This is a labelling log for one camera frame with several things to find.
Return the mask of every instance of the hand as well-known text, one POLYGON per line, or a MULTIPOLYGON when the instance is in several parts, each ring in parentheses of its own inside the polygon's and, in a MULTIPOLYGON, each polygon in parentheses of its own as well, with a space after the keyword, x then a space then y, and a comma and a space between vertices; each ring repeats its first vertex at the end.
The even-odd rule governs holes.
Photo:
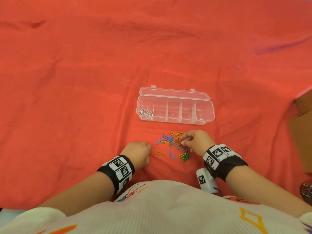
POLYGON ((137 171, 149 164, 151 150, 152 145, 147 142, 130 142, 120 154, 127 156, 137 171))
POLYGON ((204 157, 206 151, 216 145, 213 139, 202 130, 189 130, 180 136, 181 144, 191 148, 197 155, 204 157))

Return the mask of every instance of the person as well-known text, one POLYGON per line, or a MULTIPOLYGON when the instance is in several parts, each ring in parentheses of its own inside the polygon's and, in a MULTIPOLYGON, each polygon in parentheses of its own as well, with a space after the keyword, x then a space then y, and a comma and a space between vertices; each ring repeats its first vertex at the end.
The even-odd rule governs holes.
POLYGON ((180 139, 240 198, 161 180, 139 182, 110 202, 149 164, 152 146, 131 142, 97 172, 22 213, 0 233, 312 233, 310 205, 253 171, 206 132, 187 131, 180 139))

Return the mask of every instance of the person's right arm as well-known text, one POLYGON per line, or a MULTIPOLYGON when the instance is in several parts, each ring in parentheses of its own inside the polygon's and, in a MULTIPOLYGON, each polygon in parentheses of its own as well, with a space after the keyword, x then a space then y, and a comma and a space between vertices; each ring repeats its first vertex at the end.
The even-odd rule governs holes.
MULTIPOLYGON (((215 145, 213 139, 202 130, 187 131, 180 137, 182 144, 190 147, 197 155, 204 157, 206 151, 215 145)), ((226 183, 235 195, 250 201, 265 204, 295 217, 312 212, 312 207, 301 199, 275 185, 248 166, 233 168, 226 177, 226 183)))

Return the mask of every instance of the shirt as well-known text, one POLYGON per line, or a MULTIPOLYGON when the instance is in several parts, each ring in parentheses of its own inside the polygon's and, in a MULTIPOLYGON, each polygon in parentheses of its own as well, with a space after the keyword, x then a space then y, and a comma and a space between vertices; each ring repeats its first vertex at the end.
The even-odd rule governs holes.
POLYGON ((0 233, 312 233, 312 213, 300 218, 233 196, 219 197, 174 181, 140 182, 114 202, 76 215, 34 208, 0 233))

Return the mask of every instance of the wristband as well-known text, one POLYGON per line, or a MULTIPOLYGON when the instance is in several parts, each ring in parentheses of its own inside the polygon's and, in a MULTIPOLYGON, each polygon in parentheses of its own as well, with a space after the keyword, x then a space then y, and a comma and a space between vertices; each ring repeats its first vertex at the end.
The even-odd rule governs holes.
POLYGON ((210 147, 203 157, 204 165, 210 175, 215 179, 217 177, 225 181, 229 172, 236 166, 248 166, 241 156, 225 144, 214 145, 210 147))
POLYGON ((111 161, 104 163, 97 172, 106 174, 114 184, 115 194, 119 192, 131 181, 135 168, 125 155, 119 155, 111 161))

